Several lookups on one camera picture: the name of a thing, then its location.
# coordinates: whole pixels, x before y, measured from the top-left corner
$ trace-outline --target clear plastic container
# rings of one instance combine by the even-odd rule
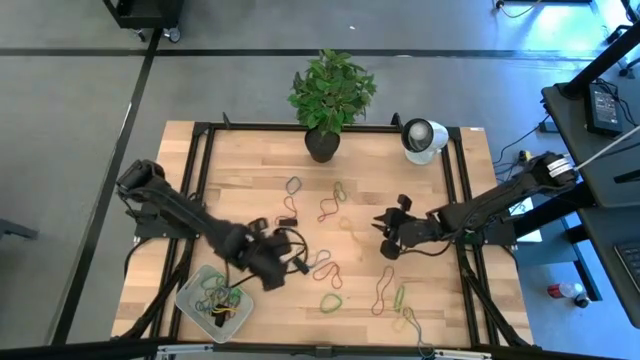
[[[214,291],[229,291],[221,286],[223,283],[222,273],[212,266],[203,265],[176,295],[176,306],[219,344],[229,341],[253,311],[253,299],[240,287],[231,289],[229,301],[239,297],[235,314],[227,318],[222,327],[216,326],[215,317],[210,312],[216,304],[210,299]]]

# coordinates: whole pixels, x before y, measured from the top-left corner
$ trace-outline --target gray floor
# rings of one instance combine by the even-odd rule
[[[598,4],[600,12],[608,9],[602,1]],[[279,0],[187,0],[183,40],[177,45],[163,41],[161,47],[593,50],[601,46],[603,20],[593,14],[593,6],[548,5],[516,20],[495,16],[490,8],[490,0],[348,0],[305,6]],[[514,6],[511,12],[520,8]],[[23,21],[25,17],[32,21]],[[98,1],[8,0],[0,5],[2,47],[144,46],[117,29]],[[232,121],[294,121],[285,99],[293,73],[304,69],[305,60],[156,58],[124,166],[137,158],[155,157],[167,120],[215,121],[225,111]],[[368,122],[388,123],[399,112],[406,119],[421,116],[445,125],[483,126],[496,159],[502,146],[544,117],[540,89],[571,79],[586,64],[378,57],[354,61],[377,79],[379,93]],[[13,237],[0,242],[0,348],[46,341],[141,63],[139,57],[0,57],[0,157],[10,174],[0,180],[0,217],[41,231],[36,242]],[[543,134],[528,137],[510,149],[507,158],[519,149],[566,151],[558,136]],[[112,201],[72,342],[109,336],[134,228],[123,210]],[[597,263],[594,256],[590,259]],[[540,295],[549,283],[575,277],[575,270],[564,264],[521,272],[536,343],[559,351],[638,357],[639,349],[619,341],[637,339],[640,332],[625,322],[612,291],[605,292],[601,304],[579,311]],[[598,281],[607,289],[603,272]],[[596,319],[603,314],[615,314],[615,331],[598,326]],[[589,329],[588,336],[572,332],[575,328]],[[617,334],[613,340],[597,341],[613,334]],[[619,346],[608,347],[610,341]]]

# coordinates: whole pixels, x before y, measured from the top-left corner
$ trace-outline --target black plant pot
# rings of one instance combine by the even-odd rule
[[[307,131],[304,136],[304,144],[307,146],[307,150],[309,150],[313,160],[325,163],[331,160],[333,154],[338,150],[340,135],[328,131],[322,136],[320,130],[314,128]]]

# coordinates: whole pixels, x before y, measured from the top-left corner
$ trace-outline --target wire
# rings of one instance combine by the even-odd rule
[[[382,287],[382,290],[379,290],[379,286],[382,283],[382,280],[384,280],[388,269],[391,270],[391,275],[389,276],[389,281],[387,281],[387,283],[384,284],[384,286]],[[371,313],[374,316],[381,315],[384,312],[384,291],[387,289],[387,286],[389,286],[389,284],[391,284],[391,281],[393,281],[393,275],[394,274],[395,274],[395,269],[391,265],[385,266],[384,270],[382,270],[382,276],[380,276],[380,280],[378,280],[378,283],[376,284],[376,302],[373,303],[373,305],[371,305]],[[378,305],[379,302],[382,302],[382,308],[380,309],[380,312],[377,312],[376,311],[376,305]]]
[[[131,256],[133,255],[139,247],[146,244],[147,241],[151,240],[151,238],[140,238],[140,242],[138,242],[134,247],[129,250],[127,257],[124,260],[124,278],[127,278],[127,272],[129,271],[129,261],[131,261]]]
[[[542,0],[538,0],[538,1],[536,1],[536,3],[535,3],[535,4],[533,4],[533,5],[531,5],[527,10],[525,10],[525,11],[523,11],[523,12],[519,13],[519,14],[516,14],[516,15],[509,14],[509,13],[504,9],[504,5],[500,6],[500,10],[501,10],[501,11],[502,11],[502,12],[503,12],[507,17],[510,17],[510,18],[512,18],[512,19],[515,19],[515,18],[519,18],[520,16],[522,16],[522,15],[524,15],[524,14],[528,13],[529,11],[533,10],[533,9],[534,9],[536,6],[538,6],[541,2],[542,2]],[[496,2],[495,2],[495,0],[493,0],[493,7],[494,7],[494,8],[496,7]]]
[[[503,248],[503,249],[504,249],[504,251],[506,251],[506,252],[507,252],[507,254],[511,255],[511,257],[513,258],[513,261],[516,261],[516,262],[517,262],[515,254],[513,253],[513,251],[509,250],[509,248],[507,247],[507,245],[500,245],[500,247],[501,247],[501,248]]]
[[[233,285],[229,286],[229,288],[233,289],[234,287],[238,287],[238,286],[240,286],[240,285],[244,284],[245,282],[247,282],[247,281],[249,281],[249,280],[253,279],[253,278],[254,278],[254,277],[256,277],[256,276],[258,276],[258,275],[256,275],[256,274],[249,275],[249,276],[247,276],[246,278],[244,278],[244,279],[242,279],[242,280],[240,280],[240,281],[236,282],[235,284],[233,284]]]
[[[544,119],[542,119],[542,121],[541,121],[540,123],[544,122],[544,121],[545,121],[545,120],[547,120],[548,118],[549,118],[549,115],[545,116],[545,118],[544,118]],[[516,141],[512,142],[511,144],[509,144],[509,145],[507,145],[507,146],[503,147],[503,148],[502,148],[502,150],[500,150],[500,158],[498,159],[498,161],[494,161],[494,162],[493,162],[493,165],[498,164],[498,163],[500,163],[500,161],[502,161],[502,157],[504,156],[504,151],[505,151],[506,149],[508,149],[508,148],[512,147],[513,145],[515,145],[515,144],[519,143],[519,142],[520,142],[520,141],[522,141],[524,138],[526,138],[527,136],[529,136],[529,135],[533,134],[536,130],[538,130],[538,128],[540,127],[540,123],[538,123],[538,126],[534,127],[531,131],[529,131],[528,133],[524,134],[520,139],[518,139],[518,140],[516,140]]]
[[[404,250],[400,252],[400,255],[406,255],[406,254],[420,254],[420,255],[426,255],[426,256],[440,256],[442,254],[445,253],[445,251],[447,251],[449,249],[449,247],[451,246],[451,241],[447,242],[447,246],[444,247],[444,249],[436,252],[436,253],[428,253],[426,251],[422,251],[422,250],[418,250],[418,249],[412,249],[412,250]]]
[[[580,169],[582,169],[583,167],[589,165],[589,163],[591,163],[593,160],[599,158],[602,154],[604,154],[605,152],[607,152],[609,149],[611,149],[612,147],[618,145],[621,141],[623,141],[624,139],[628,138],[629,136],[635,134],[638,130],[640,130],[640,126],[637,126],[635,128],[633,128],[633,130],[629,131],[628,133],[622,135],[620,138],[618,138],[618,140],[612,142],[611,144],[607,145],[604,147],[604,149],[598,151],[597,153],[595,153],[595,155],[593,155],[592,157],[590,157],[589,159],[587,159],[587,161],[581,163],[580,165],[575,167],[575,170],[578,171]]]
[[[635,143],[633,145],[625,146],[625,147],[620,148],[620,149],[615,150],[615,151],[608,152],[608,153],[600,156],[600,160],[602,160],[602,159],[604,159],[604,158],[606,158],[608,156],[611,156],[611,155],[615,155],[615,154],[619,154],[619,153],[627,151],[627,150],[631,150],[631,149],[636,148],[638,146],[640,146],[640,142],[637,142],[637,143]]]
[[[433,359],[434,355],[436,354],[436,351],[433,348],[433,345],[427,344],[424,341],[422,341],[422,326],[420,326],[418,319],[416,319],[416,314],[413,312],[413,309],[408,306],[405,307],[404,309],[402,309],[402,316],[404,316],[404,318],[407,319],[409,324],[411,324],[413,328],[416,329],[416,332],[418,333],[418,352],[420,353],[420,356],[422,356],[423,359]],[[431,354],[425,355],[422,352],[422,346],[425,346],[426,348],[431,350]]]
[[[298,186],[295,189],[291,189],[290,185],[291,182],[296,180],[298,182]],[[285,190],[287,191],[287,194],[289,195],[293,195],[295,193],[298,192],[298,190],[300,190],[302,188],[302,180],[300,180],[299,177],[297,176],[293,176],[291,179],[289,179],[289,181],[287,181],[287,183],[284,185]]]
[[[229,262],[224,260],[224,286],[229,288]]]

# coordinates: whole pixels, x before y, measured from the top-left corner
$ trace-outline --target wooden tabletop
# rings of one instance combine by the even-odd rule
[[[157,161],[174,188],[180,187],[193,122],[169,121],[160,144]],[[484,130],[461,129],[473,195],[496,185]],[[387,207],[396,206],[398,194],[413,200],[411,213],[424,213],[447,203],[442,161],[438,157],[427,166],[410,163],[398,134],[343,133],[334,158],[326,164],[308,155],[303,132],[218,130],[207,179],[205,200],[217,218],[247,223],[259,217],[270,222],[279,215],[290,215],[283,205],[285,184],[292,176],[302,180],[294,195],[299,226],[313,255],[329,249],[340,265],[344,285],[331,287],[329,279],[315,281],[311,274],[287,276],[286,285],[264,292],[260,281],[246,282],[242,288],[253,298],[254,311],[233,337],[235,342],[278,344],[393,345],[415,346],[417,334],[407,325],[397,331],[393,299],[405,285],[405,303],[411,306],[423,329],[423,340],[437,346],[469,346],[460,275],[455,250],[442,256],[406,255],[387,260],[379,251],[382,234],[370,224]],[[196,164],[200,164],[204,137]],[[455,150],[449,144],[458,200],[462,198]],[[198,171],[192,178],[195,189]],[[339,213],[319,223],[319,203],[332,196],[336,181],[343,184],[347,200]],[[347,218],[353,235],[340,227]],[[419,249],[437,251],[444,243],[421,244]],[[153,239],[132,257],[124,283],[112,334],[128,330],[155,296],[167,249],[167,239]],[[513,259],[500,247],[484,247],[491,295],[506,319],[521,337],[531,341],[518,273]],[[197,240],[191,273],[204,264],[223,270],[223,262],[213,254],[204,239]],[[395,269],[395,277],[384,292],[385,310],[371,314],[376,301],[376,283],[385,266]],[[248,273],[231,270],[231,282]],[[319,305],[329,292],[343,298],[342,307],[323,314]],[[161,334],[168,333],[173,298],[167,301]],[[482,307],[476,299],[481,339],[487,342]],[[211,338],[193,321],[182,316],[179,339],[210,342]]]

